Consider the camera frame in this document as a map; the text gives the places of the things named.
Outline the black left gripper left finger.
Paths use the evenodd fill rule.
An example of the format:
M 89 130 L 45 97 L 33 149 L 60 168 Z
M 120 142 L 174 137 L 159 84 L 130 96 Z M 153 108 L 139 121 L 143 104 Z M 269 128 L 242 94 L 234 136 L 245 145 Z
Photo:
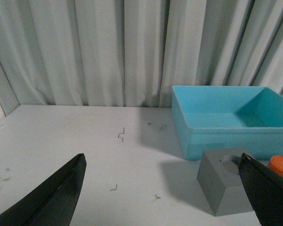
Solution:
M 87 162 L 80 153 L 0 214 L 0 226 L 68 226 L 83 186 Z

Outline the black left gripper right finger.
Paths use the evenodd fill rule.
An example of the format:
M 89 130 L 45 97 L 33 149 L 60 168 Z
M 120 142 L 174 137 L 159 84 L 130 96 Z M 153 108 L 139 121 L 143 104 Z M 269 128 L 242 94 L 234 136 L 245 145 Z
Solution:
M 283 226 L 283 177 L 243 153 L 239 175 L 262 226 Z

